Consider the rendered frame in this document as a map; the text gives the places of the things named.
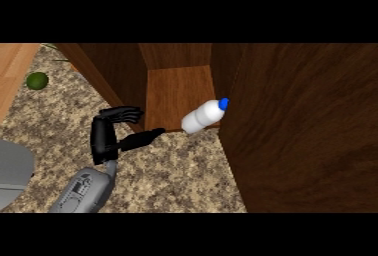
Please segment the wooden cabinet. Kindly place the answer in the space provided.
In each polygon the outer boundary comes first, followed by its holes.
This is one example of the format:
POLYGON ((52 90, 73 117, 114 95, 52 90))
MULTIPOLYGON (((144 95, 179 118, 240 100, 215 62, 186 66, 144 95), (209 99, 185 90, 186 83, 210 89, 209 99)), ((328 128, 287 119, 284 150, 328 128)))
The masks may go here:
POLYGON ((216 98, 210 43, 139 44, 147 67, 145 129, 181 131, 185 115, 216 98))

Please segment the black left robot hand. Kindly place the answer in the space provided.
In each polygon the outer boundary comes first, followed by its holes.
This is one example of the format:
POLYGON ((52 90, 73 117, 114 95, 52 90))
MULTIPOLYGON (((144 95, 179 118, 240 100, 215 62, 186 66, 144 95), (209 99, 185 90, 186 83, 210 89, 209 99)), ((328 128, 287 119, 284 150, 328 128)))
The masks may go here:
POLYGON ((148 146, 155 138, 166 133, 164 128, 135 133, 124 139, 117 140, 114 124, 138 124, 144 111, 135 106, 120 106, 102 109, 93 117, 91 130, 91 148, 93 163, 104 164, 110 160, 119 159, 119 151, 129 151, 148 146))

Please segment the white blue-capped water bottle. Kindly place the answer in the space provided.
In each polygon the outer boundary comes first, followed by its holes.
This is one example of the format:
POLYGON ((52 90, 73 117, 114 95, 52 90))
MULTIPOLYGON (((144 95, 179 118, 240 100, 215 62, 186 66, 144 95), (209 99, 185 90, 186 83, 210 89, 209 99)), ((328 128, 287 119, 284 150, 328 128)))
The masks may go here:
POLYGON ((188 134, 197 133, 217 123, 226 113, 229 99, 209 100, 182 119, 182 129, 188 134))

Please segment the grey rounded object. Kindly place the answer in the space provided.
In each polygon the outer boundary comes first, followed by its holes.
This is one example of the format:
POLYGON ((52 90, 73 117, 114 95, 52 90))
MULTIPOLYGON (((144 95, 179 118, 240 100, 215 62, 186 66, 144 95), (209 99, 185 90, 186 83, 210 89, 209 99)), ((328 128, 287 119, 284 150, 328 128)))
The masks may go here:
POLYGON ((34 155, 23 145, 0 139, 0 210, 24 192, 34 172, 34 155))

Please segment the narrow dark wooden cabinet door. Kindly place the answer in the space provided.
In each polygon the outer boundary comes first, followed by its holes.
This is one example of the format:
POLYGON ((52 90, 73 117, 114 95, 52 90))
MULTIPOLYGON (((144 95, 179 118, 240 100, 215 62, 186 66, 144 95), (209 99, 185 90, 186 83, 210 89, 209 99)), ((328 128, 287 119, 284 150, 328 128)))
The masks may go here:
POLYGON ((148 68, 136 43, 57 43, 113 107, 147 110, 148 68))

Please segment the green round fruit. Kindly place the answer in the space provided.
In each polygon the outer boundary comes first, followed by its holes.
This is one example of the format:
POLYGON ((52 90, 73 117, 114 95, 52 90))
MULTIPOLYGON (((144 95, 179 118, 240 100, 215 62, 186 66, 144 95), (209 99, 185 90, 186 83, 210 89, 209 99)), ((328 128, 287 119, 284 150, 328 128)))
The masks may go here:
POLYGON ((34 72, 27 77, 27 87, 33 90, 42 90, 49 84, 49 77, 43 72, 34 72))

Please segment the large dark wooden cabinet door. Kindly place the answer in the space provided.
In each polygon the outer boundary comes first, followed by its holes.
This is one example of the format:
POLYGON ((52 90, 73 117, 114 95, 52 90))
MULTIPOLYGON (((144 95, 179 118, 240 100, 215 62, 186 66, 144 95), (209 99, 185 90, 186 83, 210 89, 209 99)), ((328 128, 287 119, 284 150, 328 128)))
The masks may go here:
POLYGON ((219 131, 251 212, 378 212, 378 43, 247 46, 219 131))

